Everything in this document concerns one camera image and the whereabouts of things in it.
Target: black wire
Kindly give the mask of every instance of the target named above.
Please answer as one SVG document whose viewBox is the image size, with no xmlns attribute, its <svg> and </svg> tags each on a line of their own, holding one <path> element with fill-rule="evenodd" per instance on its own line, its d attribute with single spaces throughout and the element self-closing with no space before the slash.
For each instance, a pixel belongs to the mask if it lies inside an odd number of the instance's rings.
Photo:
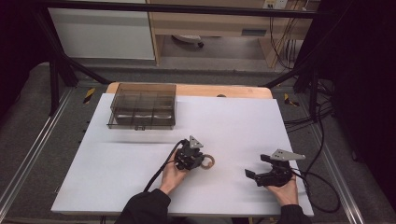
<svg viewBox="0 0 396 224">
<path fill-rule="evenodd" d="M 294 4 L 294 7 L 293 7 L 293 8 L 296 8 L 299 2 L 300 2 L 300 0 L 297 0 L 296 3 Z M 284 39 L 287 35 L 291 35 L 291 31 L 292 31 L 294 25 L 297 23 L 297 22 L 295 22 L 295 21 L 296 21 L 296 18 L 293 18 L 293 19 L 290 18 L 290 19 L 289 19 L 288 24 L 286 25 L 286 28 L 285 28 L 285 32 L 283 33 L 282 37 L 278 40 L 277 43 L 282 43 L 283 39 Z M 271 45 L 272 45 L 272 47 L 273 47 L 273 50 L 274 50 L 274 52 L 275 52 L 275 54 L 276 54 L 276 58 L 277 58 L 277 60 L 279 61 L 280 65 L 282 65 L 284 68 L 287 68 L 287 69 L 290 70 L 290 69 L 292 69 L 292 67 L 289 67 L 289 66 L 285 65 L 285 64 L 282 62 L 282 58 L 280 57 L 280 55 L 279 55 L 279 53 L 278 53 L 278 51 L 277 51 L 277 49 L 276 49 L 276 44 L 277 44 L 277 43 L 275 43 L 275 40 L 274 40 L 274 37 L 273 37 L 273 30 L 274 30 L 274 18 L 273 18 L 273 17 L 270 17 L 270 36 L 271 36 Z"/>
<path fill-rule="evenodd" d="M 337 212 L 340 209 L 340 207 L 341 207 L 340 195 L 338 194 L 337 190 L 332 185 L 332 183 L 330 183 L 329 181 L 325 180 L 320 175 L 317 175 L 317 174 L 314 174 L 314 173 L 311 173 L 311 172 L 304 172 L 304 171 L 301 171 L 301 170 L 295 169 L 295 168 L 291 168 L 291 169 L 299 171 L 302 174 L 302 175 L 299 175 L 299 174 L 296 174 L 294 172 L 295 175 L 297 175 L 298 177 L 300 177 L 303 180 L 304 185 L 305 185 L 305 189 L 306 189 L 306 195 L 308 196 L 308 200 L 312 204 L 312 206 L 317 208 L 319 211 L 322 211 L 322 212 L 325 212 L 325 213 L 335 213 L 335 212 Z M 324 209 L 324 208 L 318 206 L 317 204 L 315 204 L 314 202 L 312 202 L 312 198 L 311 198 L 312 194 L 311 194 L 310 186 L 309 186 L 308 181 L 306 180 L 306 177 L 308 175 L 312 175 L 312 176 L 316 177 L 317 179 L 321 180 L 322 182 L 324 182 L 326 185 L 328 185 L 334 191 L 335 197 L 337 198 L 337 205 L 334 207 L 334 209 Z"/>
<path fill-rule="evenodd" d="M 332 113 L 332 106 L 326 107 L 324 109 L 321 110 L 321 112 L 328 110 L 324 113 L 317 113 L 317 117 L 321 117 L 322 119 L 326 118 L 327 116 L 329 116 Z M 293 128 L 302 124 L 306 124 L 307 122 L 313 121 L 313 118 L 311 116 L 309 117 L 305 117 L 302 119 L 294 119 L 294 120 L 287 120 L 284 121 L 284 124 L 286 126 L 286 128 Z"/>
<path fill-rule="evenodd" d="M 309 124 L 305 124 L 305 125 L 302 126 L 302 127 L 299 127 L 299 128 L 296 128 L 296 129 L 293 129 L 293 130 L 288 131 L 288 133 L 292 133 L 292 132 L 298 131 L 298 130 L 303 129 L 303 128 L 305 128 L 305 127 L 308 127 L 309 125 L 314 124 L 314 123 L 315 123 L 315 122 L 312 122 L 312 123 L 309 123 Z"/>
<path fill-rule="evenodd" d="M 160 167 L 160 169 L 157 171 L 157 173 L 155 173 L 155 175 L 150 179 L 150 181 L 148 182 L 148 184 L 146 185 L 145 189 L 143 190 L 143 192 L 148 192 L 149 188 L 151 187 L 152 183 L 154 183 L 155 179 L 157 179 L 157 177 L 160 175 L 160 173 L 163 171 L 163 168 L 165 168 L 166 164 L 169 161 L 169 159 L 172 157 L 172 154 L 175 152 L 175 150 L 177 149 L 178 145 L 185 143 L 186 140 L 180 140 L 175 147 L 172 149 L 171 153 L 169 154 L 168 158 L 166 159 L 166 161 L 163 163 L 163 165 Z"/>
<path fill-rule="evenodd" d="M 315 158 L 311 161 L 311 163 L 309 164 L 308 168 L 306 169 L 306 171 L 305 171 L 306 173 L 309 173 L 309 170 L 312 168 L 312 166 L 314 165 L 314 163 L 317 161 L 318 157 L 320 156 L 321 151 L 323 150 L 323 145 L 324 145 L 324 129 L 323 129 L 323 123 L 322 123 L 322 121 L 321 121 L 320 109 L 321 109 L 321 107 L 322 107 L 323 105 L 325 105 L 325 104 L 327 104 L 327 103 L 329 103 L 329 101 L 326 101 L 326 102 L 324 102 L 323 104 L 321 104 L 321 105 L 319 106 L 319 109 L 318 109 L 318 114 L 319 114 L 319 116 L 318 116 L 318 122 L 319 122 L 320 131 L 321 131 L 321 133 L 322 133 L 322 136 L 321 136 L 321 139 L 320 139 L 320 147 L 319 147 L 319 150 L 318 150 L 317 155 L 316 155 Z"/>
<path fill-rule="evenodd" d="M 100 224 L 106 224 L 106 216 L 100 216 Z"/>
</svg>

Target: metal frame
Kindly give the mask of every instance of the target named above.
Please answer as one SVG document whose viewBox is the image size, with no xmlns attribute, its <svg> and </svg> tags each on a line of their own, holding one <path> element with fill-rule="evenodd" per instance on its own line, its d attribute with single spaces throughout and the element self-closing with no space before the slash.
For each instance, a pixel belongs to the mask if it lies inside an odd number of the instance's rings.
<svg viewBox="0 0 396 224">
<path fill-rule="evenodd" d="M 299 18 L 299 19 L 321 19 L 334 20 L 337 15 L 327 11 L 293 11 L 278 9 L 257 9 L 241 7 L 204 7 L 204 6 L 182 6 L 182 5 L 161 5 L 161 4 L 137 4 L 137 3 L 108 3 L 108 2 L 87 2 L 87 1 L 66 1 L 66 0 L 34 0 L 27 4 L 29 22 L 37 28 L 39 34 L 44 36 L 48 54 L 51 56 L 52 63 L 51 77 L 55 80 L 58 74 L 64 80 L 66 86 L 76 86 L 78 79 L 74 74 L 73 68 L 81 71 L 89 77 L 97 80 L 102 84 L 109 84 L 112 81 L 107 80 L 95 74 L 90 69 L 80 63 L 77 63 L 68 57 L 62 48 L 56 31 L 50 29 L 49 22 L 44 17 L 43 10 L 52 8 L 70 8 L 70 9 L 88 9 L 88 10 L 112 10 L 112 11 L 142 11 L 142 12 L 167 12 L 167 13 L 194 13 L 194 14 L 214 14 L 214 15 L 235 15 L 235 16 L 252 16 L 252 17 L 273 17 L 273 18 Z M 52 97 L 51 111 L 52 115 L 59 104 L 57 82 L 51 82 Z M 265 87 L 272 88 L 276 84 L 270 83 Z"/>
</svg>

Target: metal bracket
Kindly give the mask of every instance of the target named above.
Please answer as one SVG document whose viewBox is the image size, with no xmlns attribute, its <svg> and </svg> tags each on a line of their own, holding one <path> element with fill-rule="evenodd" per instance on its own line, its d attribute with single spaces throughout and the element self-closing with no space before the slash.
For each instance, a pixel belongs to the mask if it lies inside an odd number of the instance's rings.
<svg viewBox="0 0 396 224">
<path fill-rule="evenodd" d="M 190 148 L 199 148 L 203 146 L 204 145 L 202 145 L 198 140 L 196 140 L 192 135 L 190 135 Z"/>
<path fill-rule="evenodd" d="M 271 156 L 271 160 L 274 161 L 297 161 L 297 160 L 305 160 L 305 155 L 300 155 L 296 153 L 292 153 L 289 151 L 285 151 L 282 149 L 277 149 Z"/>
</svg>

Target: gray floor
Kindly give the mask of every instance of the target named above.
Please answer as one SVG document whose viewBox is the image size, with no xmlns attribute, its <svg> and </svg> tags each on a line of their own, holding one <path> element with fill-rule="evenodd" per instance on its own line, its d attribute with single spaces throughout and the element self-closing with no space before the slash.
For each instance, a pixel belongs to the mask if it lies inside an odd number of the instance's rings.
<svg viewBox="0 0 396 224">
<path fill-rule="evenodd" d="M 283 69 L 268 69 L 261 54 L 258 41 L 252 38 L 207 37 L 203 49 L 190 44 L 179 43 L 167 37 L 163 48 L 163 60 L 159 66 L 149 63 L 130 63 L 118 68 L 108 65 L 100 68 L 92 66 L 92 70 L 100 75 L 117 81 L 139 82 L 176 82 L 200 84 L 224 84 L 257 86 L 279 76 Z M 79 223 L 96 220 L 99 217 L 70 217 L 53 214 L 50 207 L 56 197 L 54 191 L 62 185 L 67 170 L 78 150 L 88 127 L 96 104 L 106 86 L 91 82 L 79 75 L 81 84 L 72 92 L 64 113 L 52 131 L 49 140 L 43 147 L 35 166 L 26 178 L 14 203 L 7 212 L 4 223 L 19 219 L 21 223 L 33 223 L 44 220 L 69 221 Z M 278 100 L 284 120 L 305 117 L 300 106 L 284 104 L 284 93 L 290 95 L 292 101 L 299 101 L 305 94 L 293 94 L 290 86 L 294 80 L 282 83 L 272 89 Z M 89 104 L 82 103 L 89 87 L 96 87 Z M 10 108 L 7 115 L 0 121 L 0 192 L 7 189 L 9 181 L 17 172 L 24 156 L 44 126 L 50 111 L 49 75 L 45 66 L 32 71 L 28 82 L 21 93 L 21 99 Z M 375 183 L 369 170 L 363 163 L 354 162 L 350 149 L 343 136 L 336 118 L 327 117 L 323 120 L 326 144 L 332 151 L 337 165 L 351 189 L 353 198 L 359 207 L 366 223 L 396 223 L 396 215 L 389 206 L 380 188 Z M 318 151 L 318 144 L 312 129 L 306 127 L 289 135 L 293 150 L 313 158 Z M 300 169 L 305 169 L 307 161 L 298 162 Z M 327 167 L 322 159 L 314 165 L 312 171 L 330 180 Z M 312 179 L 313 200 L 319 206 L 331 208 L 335 200 L 331 191 L 320 181 Z M 334 214 L 327 214 L 314 209 L 315 223 L 348 223 L 343 208 Z M 228 218 L 190 218 L 189 223 L 231 223 Z"/>
</svg>

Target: white table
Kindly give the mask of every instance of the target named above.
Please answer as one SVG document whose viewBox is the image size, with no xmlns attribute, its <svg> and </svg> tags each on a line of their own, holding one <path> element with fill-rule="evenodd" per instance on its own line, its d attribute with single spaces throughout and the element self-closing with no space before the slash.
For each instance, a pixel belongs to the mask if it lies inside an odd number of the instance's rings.
<svg viewBox="0 0 396 224">
<path fill-rule="evenodd" d="M 177 96 L 172 131 L 108 129 L 114 94 L 103 94 L 51 211 L 117 215 L 141 192 L 174 145 L 192 134 L 216 159 L 210 170 L 192 170 L 172 195 L 171 216 L 263 217 L 280 214 L 276 198 L 245 177 L 271 170 L 260 160 L 276 149 L 291 151 L 276 100 Z M 161 176 L 151 189 L 159 187 Z M 300 179 L 304 213 L 312 207 Z"/>
</svg>

